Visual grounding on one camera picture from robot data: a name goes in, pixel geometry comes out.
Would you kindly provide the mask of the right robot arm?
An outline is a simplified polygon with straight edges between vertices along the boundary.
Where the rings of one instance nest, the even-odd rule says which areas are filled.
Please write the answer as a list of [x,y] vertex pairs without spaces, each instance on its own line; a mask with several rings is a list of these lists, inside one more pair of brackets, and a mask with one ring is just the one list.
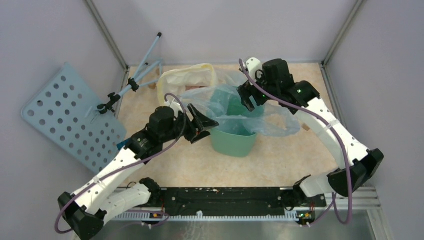
[[237,88],[241,103],[250,112],[267,101],[276,101],[307,125],[334,157],[337,168],[306,176],[295,185],[293,200],[307,206],[315,196],[334,193],[350,198],[376,173],[384,154],[360,143],[331,113],[320,93],[308,81],[296,82],[287,61],[261,63],[255,57],[240,60],[247,81]]

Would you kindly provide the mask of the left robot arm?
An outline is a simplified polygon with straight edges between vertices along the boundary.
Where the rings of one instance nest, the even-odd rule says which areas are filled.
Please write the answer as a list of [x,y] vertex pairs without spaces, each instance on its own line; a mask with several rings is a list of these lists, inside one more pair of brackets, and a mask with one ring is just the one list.
[[151,179],[143,180],[120,193],[118,186],[153,158],[166,151],[164,144],[175,145],[180,138],[191,144],[210,136],[219,123],[199,112],[192,104],[192,115],[169,106],[160,106],[141,131],[133,134],[113,160],[85,186],[58,198],[60,214],[81,240],[90,240],[114,217],[133,207],[160,202],[159,187]]

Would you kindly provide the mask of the translucent white yellow trash bag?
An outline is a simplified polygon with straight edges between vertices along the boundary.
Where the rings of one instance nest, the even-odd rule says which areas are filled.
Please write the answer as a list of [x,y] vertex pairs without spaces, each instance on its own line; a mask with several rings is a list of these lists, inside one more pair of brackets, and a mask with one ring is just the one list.
[[156,89],[160,105],[164,105],[165,94],[181,95],[188,87],[211,87],[220,84],[239,86],[247,78],[236,64],[216,65],[201,63],[192,66],[180,66],[164,72],[159,78]]

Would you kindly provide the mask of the green plastic trash bin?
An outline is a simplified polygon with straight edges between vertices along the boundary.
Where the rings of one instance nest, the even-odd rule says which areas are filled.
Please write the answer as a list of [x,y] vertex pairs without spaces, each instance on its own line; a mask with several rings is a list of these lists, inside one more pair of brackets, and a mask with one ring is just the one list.
[[248,124],[260,120],[264,107],[256,107],[253,112],[242,105],[235,86],[218,85],[209,100],[209,118],[219,123],[210,131],[212,148],[226,156],[244,158],[249,155],[257,140],[257,134]]

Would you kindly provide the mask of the light blue plastic bag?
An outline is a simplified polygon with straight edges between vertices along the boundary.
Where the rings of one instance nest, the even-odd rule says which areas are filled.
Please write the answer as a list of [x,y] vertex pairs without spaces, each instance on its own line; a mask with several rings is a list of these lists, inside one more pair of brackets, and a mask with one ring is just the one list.
[[300,131],[300,123],[291,112],[269,102],[250,112],[242,105],[235,86],[220,84],[188,90],[180,95],[185,106],[194,105],[202,114],[219,123],[215,129],[227,134],[287,137]]

